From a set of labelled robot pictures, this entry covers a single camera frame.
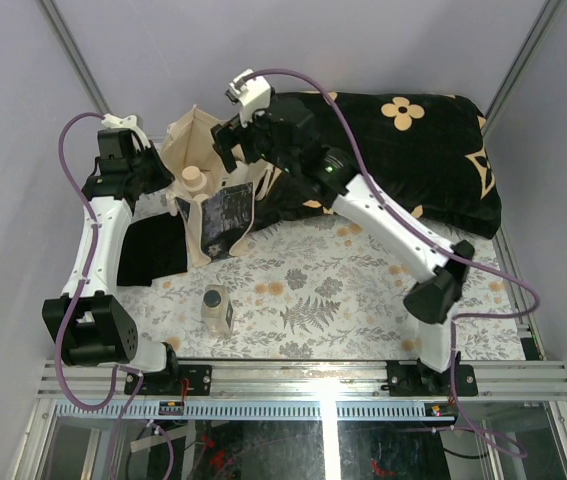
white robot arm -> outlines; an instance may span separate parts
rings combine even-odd
[[[116,299],[116,279],[125,233],[141,194],[167,187],[174,176],[138,127],[134,115],[105,115],[98,133],[98,171],[87,179],[83,193],[98,224],[96,250],[90,252],[93,219],[83,210],[83,235],[72,274],[60,298],[46,300],[43,319],[56,340],[59,326],[77,291],[88,256],[85,285],[63,338],[66,365],[120,363],[149,374],[175,368],[171,348],[138,335],[136,324]]]
[[[239,115],[212,129],[215,150],[225,168],[236,164],[231,149],[240,144],[247,163],[261,159],[285,170],[306,188],[307,195],[323,206],[361,225],[394,253],[418,282],[404,304],[419,320],[420,361],[434,372],[449,369],[451,317],[456,310],[467,267],[417,239],[379,205],[365,179],[356,171],[349,155],[321,145],[314,117],[297,99],[273,95],[261,76],[244,81],[252,70],[237,76],[226,95],[240,104]],[[427,229],[380,187],[387,205],[436,245],[457,255],[472,258],[467,242],[452,242]]]

white wall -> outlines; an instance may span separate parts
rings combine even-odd
[[[543,304],[540,333],[567,365],[567,2],[488,141],[504,224]]]
[[[56,139],[70,116],[90,109],[36,2],[1,0],[0,478],[52,350],[41,305],[58,296],[80,237],[81,208],[58,166]],[[81,176],[98,153],[98,122],[85,122],[67,149]]]
[[[293,68],[329,89],[460,93],[486,110],[544,0],[57,0],[110,108],[146,132],[223,93],[246,68]],[[307,90],[275,79],[281,90]]]

floral tablecloth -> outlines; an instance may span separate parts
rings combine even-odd
[[[135,219],[167,211],[142,199]],[[491,241],[424,222],[453,241],[469,240],[475,260],[498,266]],[[326,215],[274,225],[249,236],[247,255],[120,288],[141,335],[171,343],[181,357],[416,358],[416,321],[402,299],[414,280],[377,241],[345,218]],[[208,284],[230,290],[234,332],[213,336],[200,317]],[[471,270],[460,311],[509,312],[504,285]],[[467,359],[524,359],[514,320],[464,320],[458,345]]]

black pillow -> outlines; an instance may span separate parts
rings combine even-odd
[[[300,99],[314,113],[323,143],[352,153],[343,127],[321,95],[279,95]],[[501,199],[483,145],[485,119],[470,100],[428,94],[331,95],[368,170],[403,208],[487,238],[495,235]]]

black cloth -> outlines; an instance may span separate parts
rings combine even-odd
[[[320,95],[279,95],[300,99],[314,113],[323,143],[352,153],[343,127]],[[354,132],[368,170],[403,208],[487,238],[496,234],[501,199],[483,145],[483,115],[470,100],[428,94],[337,93],[336,103]],[[267,209],[257,208],[256,225],[267,226],[277,217],[316,215],[302,206],[307,199],[298,188],[288,185],[284,191],[285,199],[277,201],[280,206],[268,200]]]
[[[116,284],[152,285],[152,279],[187,271],[185,228],[181,215],[169,213],[133,223],[125,233]]]

